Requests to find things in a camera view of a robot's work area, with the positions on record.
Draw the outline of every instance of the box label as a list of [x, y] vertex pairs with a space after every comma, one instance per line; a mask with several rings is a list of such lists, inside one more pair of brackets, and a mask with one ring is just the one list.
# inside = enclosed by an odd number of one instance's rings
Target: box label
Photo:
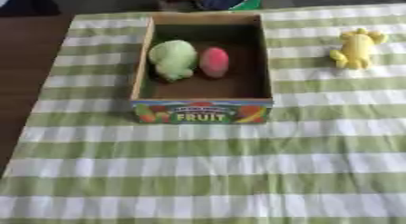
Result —
[[271, 102], [132, 102], [140, 123], [263, 123]]

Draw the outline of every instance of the fruit illustration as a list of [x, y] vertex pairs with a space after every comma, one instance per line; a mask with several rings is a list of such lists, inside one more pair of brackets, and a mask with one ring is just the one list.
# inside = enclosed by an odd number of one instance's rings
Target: fruit illustration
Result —
[[170, 115], [167, 112], [157, 112], [156, 116], [157, 119], [161, 120], [162, 122], [169, 122]]
[[157, 120], [157, 118], [151, 114], [140, 115], [140, 119], [146, 123], [153, 123]]
[[165, 107], [163, 105], [151, 105], [150, 109], [153, 112], [165, 112], [167, 110], [167, 107]]
[[257, 112], [260, 112], [262, 109], [262, 106], [256, 106], [256, 105], [245, 105], [241, 106], [238, 109], [238, 116], [240, 117], [248, 117], [251, 116]]
[[135, 112], [141, 115], [153, 115], [153, 112], [150, 110], [150, 107], [146, 104], [137, 104], [135, 107]]
[[256, 105], [246, 105], [238, 109], [238, 123], [247, 122], [264, 122], [263, 116], [266, 113], [266, 108]]

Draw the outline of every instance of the plush toy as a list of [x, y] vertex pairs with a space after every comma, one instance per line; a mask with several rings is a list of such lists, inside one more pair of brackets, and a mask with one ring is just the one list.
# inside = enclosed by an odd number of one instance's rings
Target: plush toy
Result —
[[198, 53], [190, 43], [173, 40], [154, 46], [149, 58], [160, 76], [169, 82], [175, 82], [193, 75]]
[[223, 77], [228, 70], [228, 54], [221, 48], [210, 47], [201, 55], [199, 66], [209, 77]]
[[344, 32], [340, 38], [344, 41], [341, 51], [332, 50], [330, 57], [336, 61], [337, 67], [352, 69], [366, 69], [371, 66], [371, 47], [387, 40], [385, 34], [368, 32], [363, 28], [353, 32]]

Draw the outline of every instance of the wooden table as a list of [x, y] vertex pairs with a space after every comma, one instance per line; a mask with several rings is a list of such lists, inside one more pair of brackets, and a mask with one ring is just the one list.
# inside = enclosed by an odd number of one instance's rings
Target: wooden table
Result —
[[0, 175], [71, 21], [68, 16], [0, 19]]

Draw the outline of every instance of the red plush toy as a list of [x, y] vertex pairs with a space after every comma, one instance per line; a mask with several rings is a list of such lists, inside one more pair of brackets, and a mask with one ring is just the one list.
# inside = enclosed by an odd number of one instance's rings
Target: red plush toy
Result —
[[221, 48], [210, 47], [200, 57], [200, 68], [209, 77], [220, 78], [228, 70], [228, 54]]

